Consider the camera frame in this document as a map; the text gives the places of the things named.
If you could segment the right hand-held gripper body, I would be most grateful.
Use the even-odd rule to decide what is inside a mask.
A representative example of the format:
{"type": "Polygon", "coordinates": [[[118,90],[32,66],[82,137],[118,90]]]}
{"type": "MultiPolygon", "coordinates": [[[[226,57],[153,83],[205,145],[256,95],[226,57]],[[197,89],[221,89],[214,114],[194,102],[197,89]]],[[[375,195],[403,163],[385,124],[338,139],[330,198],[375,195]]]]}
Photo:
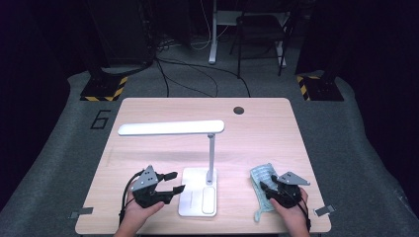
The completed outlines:
{"type": "Polygon", "coordinates": [[[301,201],[300,186],[309,186],[310,182],[293,172],[286,172],[278,176],[280,184],[277,189],[266,193],[267,197],[274,198],[281,206],[291,208],[301,201]]]}

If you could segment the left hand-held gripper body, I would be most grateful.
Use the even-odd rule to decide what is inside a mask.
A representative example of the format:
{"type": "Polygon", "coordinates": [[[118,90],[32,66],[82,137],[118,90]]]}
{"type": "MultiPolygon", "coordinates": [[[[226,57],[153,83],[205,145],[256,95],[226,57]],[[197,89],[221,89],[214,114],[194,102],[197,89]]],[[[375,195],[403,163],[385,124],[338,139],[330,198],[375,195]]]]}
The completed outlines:
{"type": "Polygon", "coordinates": [[[171,201],[171,198],[166,198],[161,194],[162,192],[156,191],[156,187],[160,183],[157,180],[156,174],[158,173],[149,165],[140,172],[138,179],[131,187],[135,202],[141,207],[150,207],[160,201],[169,204],[171,201]]]}

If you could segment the light blue cloth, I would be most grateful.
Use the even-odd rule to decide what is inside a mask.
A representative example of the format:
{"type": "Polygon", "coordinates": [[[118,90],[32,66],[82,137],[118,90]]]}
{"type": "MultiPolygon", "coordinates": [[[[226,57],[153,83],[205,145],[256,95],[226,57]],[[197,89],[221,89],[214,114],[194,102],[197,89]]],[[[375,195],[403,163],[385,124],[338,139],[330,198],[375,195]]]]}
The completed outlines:
{"type": "Polygon", "coordinates": [[[277,175],[277,173],[271,163],[259,165],[250,170],[251,184],[259,202],[259,209],[254,214],[256,222],[260,221],[263,212],[274,210],[269,198],[261,187],[261,184],[265,184],[269,189],[275,191],[277,186],[271,179],[273,175],[277,175]]]}

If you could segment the white desk lamp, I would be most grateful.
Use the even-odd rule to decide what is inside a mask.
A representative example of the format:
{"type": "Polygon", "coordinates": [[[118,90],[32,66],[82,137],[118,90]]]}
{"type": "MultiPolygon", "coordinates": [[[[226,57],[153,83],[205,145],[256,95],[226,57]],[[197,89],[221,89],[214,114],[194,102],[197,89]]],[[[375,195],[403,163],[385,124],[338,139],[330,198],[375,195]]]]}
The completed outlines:
{"type": "Polygon", "coordinates": [[[214,168],[215,136],[224,131],[222,120],[172,121],[152,123],[127,123],[119,136],[205,134],[209,139],[209,166],[185,168],[182,175],[184,191],[179,194],[178,213],[188,217],[216,215],[217,171],[214,168]]]}

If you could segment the person's left hand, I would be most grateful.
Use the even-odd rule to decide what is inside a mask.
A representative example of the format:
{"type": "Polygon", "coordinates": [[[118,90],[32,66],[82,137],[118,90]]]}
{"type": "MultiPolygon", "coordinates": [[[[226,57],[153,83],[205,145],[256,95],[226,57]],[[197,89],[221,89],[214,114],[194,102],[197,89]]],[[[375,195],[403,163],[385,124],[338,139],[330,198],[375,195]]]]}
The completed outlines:
{"type": "Polygon", "coordinates": [[[160,201],[150,207],[141,207],[135,202],[132,193],[127,194],[126,213],[120,229],[129,232],[136,232],[144,225],[146,220],[157,213],[163,206],[164,202],[160,201]]]}

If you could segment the person's right hand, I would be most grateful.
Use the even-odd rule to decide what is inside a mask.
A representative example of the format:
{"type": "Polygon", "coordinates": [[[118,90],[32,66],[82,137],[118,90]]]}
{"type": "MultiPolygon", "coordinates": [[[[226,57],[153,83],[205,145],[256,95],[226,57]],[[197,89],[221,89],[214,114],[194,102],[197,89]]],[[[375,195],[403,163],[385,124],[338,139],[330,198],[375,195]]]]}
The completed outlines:
{"type": "Polygon", "coordinates": [[[283,219],[283,222],[286,225],[288,231],[304,229],[309,232],[307,228],[308,210],[306,206],[308,195],[304,189],[300,189],[300,192],[301,201],[294,207],[285,208],[281,206],[274,198],[270,199],[270,203],[283,219]]]}

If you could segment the grey tape strip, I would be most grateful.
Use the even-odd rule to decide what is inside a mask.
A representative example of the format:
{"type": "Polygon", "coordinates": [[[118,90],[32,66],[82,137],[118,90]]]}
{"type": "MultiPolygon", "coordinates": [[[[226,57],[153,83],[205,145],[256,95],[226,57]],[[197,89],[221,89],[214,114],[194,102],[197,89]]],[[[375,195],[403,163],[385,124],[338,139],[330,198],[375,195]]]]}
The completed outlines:
{"type": "Polygon", "coordinates": [[[78,219],[80,215],[87,215],[93,213],[93,207],[81,207],[78,210],[71,211],[68,215],[69,219],[78,219]]]}
{"type": "Polygon", "coordinates": [[[318,217],[323,216],[323,215],[329,215],[330,213],[334,212],[336,210],[336,208],[330,204],[330,205],[325,205],[322,207],[319,207],[317,209],[314,210],[314,214],[318,217]]]}

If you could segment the black stand with striped base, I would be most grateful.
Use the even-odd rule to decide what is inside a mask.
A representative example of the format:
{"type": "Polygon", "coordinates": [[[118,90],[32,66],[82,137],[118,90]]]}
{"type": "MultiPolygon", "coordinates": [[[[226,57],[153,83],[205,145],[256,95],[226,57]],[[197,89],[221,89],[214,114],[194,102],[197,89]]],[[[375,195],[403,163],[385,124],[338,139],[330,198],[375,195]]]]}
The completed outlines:
{"type": "Polygon", "coordinates": [[[326,82],[317,76],[301,75],[298,75],[296,80],[306,101],[344,101],[334,81],[326,82]]]}
{"type": "Polygon", "coordinates": [[[89,65],[90,79],[80,93],[81,101],[115,101],[121,94],[127,75],[125,73],[109,73],[100,66],[89,65]]]}

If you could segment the black chair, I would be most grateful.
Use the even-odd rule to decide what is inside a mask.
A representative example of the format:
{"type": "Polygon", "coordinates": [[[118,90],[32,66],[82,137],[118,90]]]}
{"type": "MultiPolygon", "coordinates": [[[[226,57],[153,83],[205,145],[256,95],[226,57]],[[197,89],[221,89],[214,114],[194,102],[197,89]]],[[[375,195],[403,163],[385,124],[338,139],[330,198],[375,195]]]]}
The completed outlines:
{"type": "Polygon", "coordinates": [[[241,77],[242,61],[257,58],[243,55],[246,44],[265,44],[275,47],[282,74],[288,42],[293,30],[297,9],[296,0],[247,0],[236,18],[236,34],[230,52],[237,47],[237,77],[241,77]]]}

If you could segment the black cabinet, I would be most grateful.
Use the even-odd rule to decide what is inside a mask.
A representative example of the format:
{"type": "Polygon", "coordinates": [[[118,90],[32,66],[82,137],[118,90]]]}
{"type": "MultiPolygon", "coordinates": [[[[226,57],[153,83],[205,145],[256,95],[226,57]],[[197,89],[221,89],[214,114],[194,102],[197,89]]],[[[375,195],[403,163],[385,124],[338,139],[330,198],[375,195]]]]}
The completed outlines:
{"type": "Polygon", "coordinates": [[[154,50],[141,0],[87,0],[111,66],[148,66],[154,50]]]}

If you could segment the white desk frame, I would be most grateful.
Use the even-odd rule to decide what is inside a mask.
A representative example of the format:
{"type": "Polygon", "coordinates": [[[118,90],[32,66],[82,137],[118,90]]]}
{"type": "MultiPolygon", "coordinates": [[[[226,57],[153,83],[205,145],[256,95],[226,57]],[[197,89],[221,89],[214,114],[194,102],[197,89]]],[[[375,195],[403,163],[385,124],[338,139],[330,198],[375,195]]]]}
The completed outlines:
{"type": "Polygon", "coordinates": [[[210,33],[211,47],[209,52],[209,64],[216,63],[217,53],[217,26],[235,26],[236,18],[241,11],[221,11],[217,9],[217,0],[212,0],[212,28],[210,33]]]}

